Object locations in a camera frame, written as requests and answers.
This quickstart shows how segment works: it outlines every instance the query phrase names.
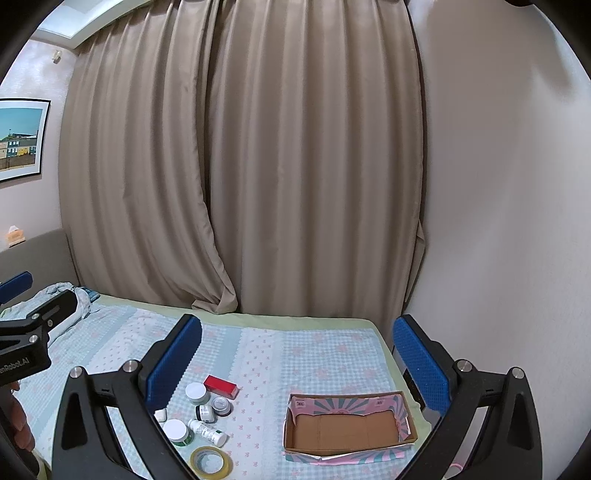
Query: curtain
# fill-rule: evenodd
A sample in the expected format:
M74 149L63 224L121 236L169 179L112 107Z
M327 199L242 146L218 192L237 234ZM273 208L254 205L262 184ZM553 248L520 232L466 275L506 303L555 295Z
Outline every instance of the curtain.
M157 1L79 52L60 140L64 228L83 284L234 311L203 197L217 0Z
M422 168L402 0L157 0L80 52L60 198L100 291L389 339Z
M403 1L225 2L216 43L209 211L241 311L360 317L389 339L422 235Z

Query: headboard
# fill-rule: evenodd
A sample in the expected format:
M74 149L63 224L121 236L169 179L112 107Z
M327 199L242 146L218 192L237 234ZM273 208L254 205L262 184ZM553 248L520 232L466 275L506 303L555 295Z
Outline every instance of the headboard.
M28 300L54 283L68 281L80 285L66 233L62 229L44 233L0 252L0 282L25 270L33 275L33 287L2 308Z

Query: cardboard box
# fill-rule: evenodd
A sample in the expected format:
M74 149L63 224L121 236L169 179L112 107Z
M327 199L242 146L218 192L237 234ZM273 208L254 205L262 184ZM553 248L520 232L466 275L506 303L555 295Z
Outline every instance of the cardboard box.
M417 439L401 391L290 395L283 435L290 461L343 465L360 463L361 457L364 463L389 460L400 458Z

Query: ceiling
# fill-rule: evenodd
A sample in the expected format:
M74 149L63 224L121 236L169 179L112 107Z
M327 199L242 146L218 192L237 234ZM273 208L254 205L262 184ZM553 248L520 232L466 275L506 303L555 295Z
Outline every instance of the ceiling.
M64 0L39 25L33 38L73 50L104 26L150 1Z

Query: finger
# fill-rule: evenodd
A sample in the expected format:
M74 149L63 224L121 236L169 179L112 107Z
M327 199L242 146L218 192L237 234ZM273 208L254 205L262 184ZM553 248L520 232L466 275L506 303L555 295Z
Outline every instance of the finger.
M29 425L25 425L23 429L20 432L17 432L14 436L14 442L22 449L26 449L32 439L33 433L31 432L31 427L29 427Z
M12 400L13 402L12 412L10 415L10 423L12 423L12 426L20 432L27 424L27 415L25 414L25 411L22 409L21 403L14 397L12 398Z
M33 435L31 435L31 441L29 442L29 445L27 445L25 447L25 450L27 452L32 452L35 449L35 437Z

